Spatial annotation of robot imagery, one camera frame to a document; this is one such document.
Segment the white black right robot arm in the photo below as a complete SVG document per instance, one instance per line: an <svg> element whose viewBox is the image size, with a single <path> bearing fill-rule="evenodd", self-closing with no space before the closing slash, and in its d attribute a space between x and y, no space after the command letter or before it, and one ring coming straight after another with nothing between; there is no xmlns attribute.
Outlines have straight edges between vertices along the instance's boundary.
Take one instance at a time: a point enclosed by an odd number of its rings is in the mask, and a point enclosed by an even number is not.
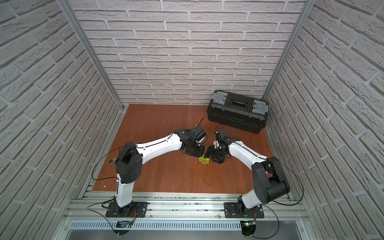
<svg viewBox="0 0 384 240"><path fill-rule="evenodd" d="M245 216L254 208L290 192L290 184L279 159L255 152L240 139L229 137L224 129L217 131L215 137L214 144L206 152L211 162L222 164L230 155L252 171L253 189L238 197L238 213Z"/></svg>

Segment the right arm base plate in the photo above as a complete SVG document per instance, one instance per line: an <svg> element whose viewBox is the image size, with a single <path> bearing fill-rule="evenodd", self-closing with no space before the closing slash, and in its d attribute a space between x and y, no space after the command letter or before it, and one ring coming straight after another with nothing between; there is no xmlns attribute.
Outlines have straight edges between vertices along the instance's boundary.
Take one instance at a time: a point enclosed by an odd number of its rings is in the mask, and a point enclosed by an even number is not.
<svg viewBox="0 0 384 240"><path fill-rule="evenodd" d="M249 218L263 219L265 217L264 210L261 205L251 209L239 206L238 202L224 202L224 214L226 219Z"/></svg>

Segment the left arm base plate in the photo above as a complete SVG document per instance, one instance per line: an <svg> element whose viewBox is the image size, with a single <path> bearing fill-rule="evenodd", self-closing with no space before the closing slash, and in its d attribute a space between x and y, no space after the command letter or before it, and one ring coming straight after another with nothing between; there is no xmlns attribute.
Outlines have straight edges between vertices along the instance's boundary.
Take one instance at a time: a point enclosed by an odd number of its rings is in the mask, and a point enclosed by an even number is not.
<svg viewBox="0 0 384 240"><path fill-rule="evenodd" d="M109 203L107 208L107 218L144 218L146 215L148 202L132 202L120 208L116 202Z"/></svg>

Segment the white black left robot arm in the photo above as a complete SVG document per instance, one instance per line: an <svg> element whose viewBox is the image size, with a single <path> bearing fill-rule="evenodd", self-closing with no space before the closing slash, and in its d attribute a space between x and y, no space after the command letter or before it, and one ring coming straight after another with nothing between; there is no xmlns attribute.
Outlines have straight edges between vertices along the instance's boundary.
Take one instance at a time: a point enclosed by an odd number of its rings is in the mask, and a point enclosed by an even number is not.
<svg viewBox="0 0 384 240"><path fill-rule="evenodd" d="M172 134L152 142L137 144L127 143L116 159L117 193L114 203L119 210L130 210L133 204L135 181L141 176L142 165L148 161L173 151L184 151L191 157L203 156L202 144L206 132L199 125L193 129L176 130Z"/></svg>

